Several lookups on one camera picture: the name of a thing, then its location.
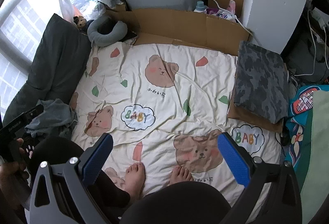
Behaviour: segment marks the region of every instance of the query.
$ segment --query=camouflage pillow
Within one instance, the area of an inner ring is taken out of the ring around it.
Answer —
[[[247,41],[240,42],[234,104],[272,124],[288,115],[287,72],[281,56]]]

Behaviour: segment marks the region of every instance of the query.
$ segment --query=bear print duvet cover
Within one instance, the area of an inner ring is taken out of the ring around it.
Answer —
[[[227,119],[237,57],[174,45],[93,47],[70,105],[79,117],[72,140],[86,149],[103,133],[114,148],[103,170],[124,189],[124,175],[143,162],[145,196],[168,185],[177,164],[218,189],[232,206],[243,191],[217,148],[228,132],[252,156],[278,163],[276,134]],[[265,185],[249,220],[259,212]]]

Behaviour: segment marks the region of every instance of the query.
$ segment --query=gray cloth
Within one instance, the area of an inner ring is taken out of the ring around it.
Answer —
[[[26,83],[10,103],[4,126],[38,100],[59,98],[68,104],[89,58],[91,43],[76,26],[54,14],[49,20]]]
[[[288,115],[288,82],[281,56],[247,41],[240,42],[234,104],[272,124]]]
[[[37,136],[61,136],[71,139],[73,129],[77,124],[77,115],[75,111],[60,99],[38,101],[37,105],[42,104],[43,113],[34,118],[30,124],[25,127],[25,131],[30,133],[33,138]]]
[[[127,32],[128,27],[126,23],[122,21],[118,21],[113,29],[108,34],[102,34],[99,32],[99,29],[104,25],[111,25],[112,20],[109,16],[103,15],[100,18],[93,21],[87,31],[89,40],[95,43],[98,47],[105,47],[109,46],[113,43],[116,43],[122,40]]]

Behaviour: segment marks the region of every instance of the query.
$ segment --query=bare feet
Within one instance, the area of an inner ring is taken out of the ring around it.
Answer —
[[[142,186],[145,182],[145,167],[143,163],[134,163],[126,170],[125,191],[130,194],[130,203],[139,199]]]
[[[182,181],[194,181],[194,179],[188,169],[182,168],[181,166],[177,165],[172,170],[169,185]]]

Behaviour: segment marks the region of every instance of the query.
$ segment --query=black pants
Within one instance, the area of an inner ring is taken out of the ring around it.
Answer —
[[[42,161],[61,164],[82,153],[83,149],[70,140],[48,137],[33,152],[30,163],[32,182]],[[111,223],[118,223],[113,207],[128,206],[130,195],[116,187],[103,171],[88,191]],[[205,183],[185,181],[135,202],[122,215],[120,224],[219,224],[230,209],[228,202],[215,188]]]

